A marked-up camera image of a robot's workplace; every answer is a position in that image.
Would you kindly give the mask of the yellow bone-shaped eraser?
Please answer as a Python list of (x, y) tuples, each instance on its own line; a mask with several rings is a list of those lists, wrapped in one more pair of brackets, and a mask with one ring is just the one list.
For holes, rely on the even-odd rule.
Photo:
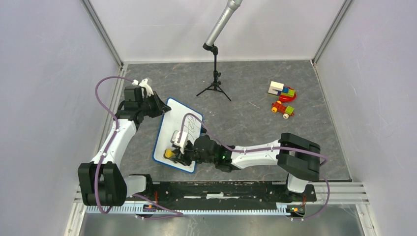
[(164, 157), (166, 159), (170, 159), (172, 157), (175, 157), (175, 153), (170, 149), (166, 149), (165, 152), (164, 152)]

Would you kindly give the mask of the blue framed whiteboard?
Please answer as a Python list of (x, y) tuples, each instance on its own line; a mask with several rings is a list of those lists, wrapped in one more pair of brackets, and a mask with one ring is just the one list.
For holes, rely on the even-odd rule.
[(172, 97), (167, 99), (166, 104), (171, 110), (162, 116), (152, 158), (155, 162), (160, 164), (187, 173), (193, 173), (196, 168), (196, 163), (194, 161), (190, 165), (184, 166), (180, 163), (168, 160), (164, 157), (164, 154), (166, 149), (173, 150), (171, 142), (172, 136), (174, 133), (180, 131), (181, 128), (188, 133), (189, 141), (194, 142), (200, 136), (202, 128), (201, 123), (198, 122), (197, 119), (203, 121), (204, 116), (200, 112)]

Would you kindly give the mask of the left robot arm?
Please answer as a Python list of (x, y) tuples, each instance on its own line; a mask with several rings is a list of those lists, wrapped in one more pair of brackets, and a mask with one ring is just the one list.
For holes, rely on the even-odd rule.
[(158, 117), (170, 110), (150, 86), (127, 86), (124, 89), (124, 100), (112, 115), (110, 134), (96, 156), (78, 168), (85, 205), (115, 207), (124, 204), (128, 186), (119, 165), (127, 145), (145, 117)]

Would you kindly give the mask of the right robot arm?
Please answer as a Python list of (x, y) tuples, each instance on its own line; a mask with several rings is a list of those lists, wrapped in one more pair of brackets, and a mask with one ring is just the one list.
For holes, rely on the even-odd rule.
[(192, 142), (177, 131), (172, 141), (172, 148), (165, 150), (164, 158), (183, 166), (209, 163), (228, 173), (253, 166), (279, 166), (288, 173), (284, 195), (291, 201), (304, 194), (309, 182), (320, 178), (321, 147), (292, 133), (283, 133), (279, 140), (249, 147), (219, 144), (208, 135)]

